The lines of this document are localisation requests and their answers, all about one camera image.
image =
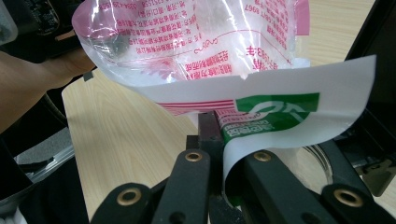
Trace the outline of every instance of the printed plastic film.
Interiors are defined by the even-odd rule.
[[[96,65],[152,86],[292,68],[295,0],[86,0],[73,17]]]

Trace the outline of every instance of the black metal bracket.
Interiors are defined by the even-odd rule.
[[[361,176],[365,187],[376,197],[381,196],[396,176],[396,153],[378,149],[369,138],[358,137],[351,128],[332,141],[333,148],[345,155],[347,165]]]
[[[229,198],[222,192],[224,142],[214,112],[199,116],[199,134],[187,137],[185,151],[169,178],[152,189],[126,184],[105,198],[92,218],[99,223],[396,223],[334,145],[322,145],[334,169],[334,184],[320,195],[307,189],[277,157],[261,150],[231,170]],[[235,198],[239,208],[230,206]]]

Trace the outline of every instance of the red stripe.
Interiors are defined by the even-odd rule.
[[[233,100],[224,100],[224,101],[207,101],[207,102],[190,102],[190,103],[158,103],[159,105],[211,105],[218,103],[228,103],[233,104]]]
[[[189,112],[198,112],[198,113],[204,113],[204,112],[209,112],[215,109],[233,109],[233,107],[231,108],[197,108],[197,109],[189,109],[189,110],[185,110],[185,109],[174,109],[174,108],[165,108],[167,111],[169,111],[170,113],[172,113],[173,115],[181,115],[181,114],[186,114]]]
[[[233,105],[212,105],[212,106],[163,106],[163,108],[167,109],[184,109],[184,110],[192,110],[194,108],[197,109],[208,109],[208,108],[233,108]]]
[[[192,107],[216,107],[216,106],[230,106],[233,107],[233,104],[223,104],[223,105],[161,105],[165,108],[192,108]]]

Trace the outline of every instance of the black machine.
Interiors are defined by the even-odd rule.
[[[80,48],[71,18],[83,0],[0,1],[0,50],[31,63],[43,63]]]
[[[70,18],[80,2],[0,1],[0,9],[4,4],[15,21],[4,27],[0,15],[0,50],[41,63],[79,47],[76,37],[55,37],[72,29]],[[396,0],[375,1],[346,57],[377,55],[369,103],[346,132],[306,147],[323,167],[331,167],[331,183],[321,194],[306,189],[275,154],[263,150],[233,168],[226,184],[235,187],[226,193],[239,207],[229,206],[221,193],[224,142],[215,113],[206,113],[199,116],[199,134],[187,136],[187,150],[177,157],[169,178],[152,189],[134,183],[119,186],[92,223],[206,223],[208,217],[212,224],[396,223],[372,196],[380,196],[396,174],[395,24]]]

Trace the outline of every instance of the transparent plastic bag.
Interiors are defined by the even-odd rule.
[[[292,68],[296,0],[86,0],[73,17],[111,79],[152,86]]]

